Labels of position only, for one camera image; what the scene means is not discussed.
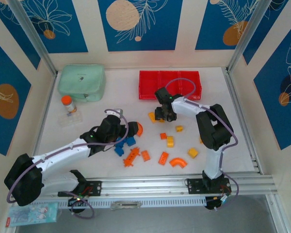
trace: blue block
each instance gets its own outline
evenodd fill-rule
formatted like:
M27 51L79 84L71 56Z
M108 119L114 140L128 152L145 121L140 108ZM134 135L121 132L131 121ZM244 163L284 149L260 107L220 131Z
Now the blue block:
M115 147L123 148L125 142L126 142L126 139L124 139L124 140L121 141L120 143L117 143L117 144L115 145Z
M120 156L120 157L122 157L122 155L124 154L123 149L120 148L120 147L116 147L116 148L114 149L114 151L115 151L115 153L117 153L118 156Z
M127 138L126 143L129 147L131 147L132 145L136 144L136 141L135 141L134 137L129 137L129 138Z

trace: robotic arm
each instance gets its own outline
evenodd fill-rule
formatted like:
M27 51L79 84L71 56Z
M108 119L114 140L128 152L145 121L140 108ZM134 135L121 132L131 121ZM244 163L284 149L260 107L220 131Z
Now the robotic arm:
M40 195L58 194L63 196L61 191L70 191L78 195L88 189L90 182L77 170L68 173L60 173L60 171L71 163L103 151L108 143L115 142L118 137L124 137L127 128L120 122L120 114L107 111L107 117L103 119L100 126L95 126L90 131L83 133L72 143L33 158L27 154L19 156L4 180L9 189L26 169L39 160L43 161L30 169L15 186L12 194L19 206L33 202ZM128 122L126 137L136 135L138 130L137 122Z
M221 172L221 153L225 145L230 143L232 134L209 110L214 112L233 131L222 106L198 104L179 94L172 96L165 87L157 90L155 96L162 105L155 110L156 120L174 121L177 119L177 114L196 119L200 138L207 147L202 185L208 193L219 193L220 186L228 181Z

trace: small bottle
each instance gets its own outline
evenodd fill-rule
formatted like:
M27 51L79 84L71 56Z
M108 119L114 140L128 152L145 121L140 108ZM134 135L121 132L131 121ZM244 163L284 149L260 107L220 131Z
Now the small bottle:
M62 97L62 103L66 107L67 111L69 113L74 113L77 110L77 107L75 106L74 102L72 101L72 98L70 96L63 96Z

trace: red plastic container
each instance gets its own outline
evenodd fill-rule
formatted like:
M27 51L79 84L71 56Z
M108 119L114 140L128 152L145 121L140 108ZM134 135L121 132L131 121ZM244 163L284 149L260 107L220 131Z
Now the red plastic container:
M198 71L154 71L140 70L139 73L139 99L156 100L154 92L166 86L169 81L176 78L186 78L193 81L196 90L189 97L190 100L200 100L202 95L202 85L200 84ZM171 95L187 95L193 91L193 85L185 80L177 80L171 83L167 90Z

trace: mint green bag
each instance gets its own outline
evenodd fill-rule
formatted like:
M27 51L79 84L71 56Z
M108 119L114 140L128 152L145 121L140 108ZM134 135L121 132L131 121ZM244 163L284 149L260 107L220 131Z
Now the mint green bag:
M99 101L105 89L103 65L66 65L58 83L62 96L71 96L74 101Z

